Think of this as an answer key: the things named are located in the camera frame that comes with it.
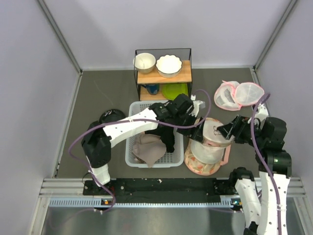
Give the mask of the white mesh laundry bag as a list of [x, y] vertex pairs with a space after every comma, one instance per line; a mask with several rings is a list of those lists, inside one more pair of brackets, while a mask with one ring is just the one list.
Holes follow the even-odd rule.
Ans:
[[191, 153], [198, 161], [208, 165], [228, 163], [234, 138], [225, 139], [217, 130], [220, 126], [223, 126], [223, 123], [207, 117], [202, 132], [203, 141], [190, 140]]

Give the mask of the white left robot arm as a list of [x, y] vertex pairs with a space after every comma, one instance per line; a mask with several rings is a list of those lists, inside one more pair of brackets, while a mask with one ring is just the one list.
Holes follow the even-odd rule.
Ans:
[[81, 146], [87, 158], [94, 188], [106, 194], [111, 188], [108, 163], [112, 158], [111, 149], [120, 142], [140, 134], [158, 137], [159, 142], [148, 145], [148, 154], [164, 156], [176, 150], [176, 135], [184, 135], [202, 141], [204, 121], [197, 116], [205, 102], [185, 94], [174, 100], [150, 104], [137, 114], [124, 119], [99, 123], [93, 122], [83, 135]]

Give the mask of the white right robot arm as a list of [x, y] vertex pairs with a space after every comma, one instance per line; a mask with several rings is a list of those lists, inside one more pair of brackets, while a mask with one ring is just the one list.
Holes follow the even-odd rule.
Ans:
[[238, 194], [245, 216], [245, 235], [286, 235], [287, 190], [291, 180], [292, 160], [283, 150], [287, 124], [275, 117], [253, 124], [247, 117], [237, 116], [231, 123], [217, 127], [227, 140], [254, 147], [259, 165], [261, 194], [251, 171], [244, 167], [233, 170], [228, 188]]

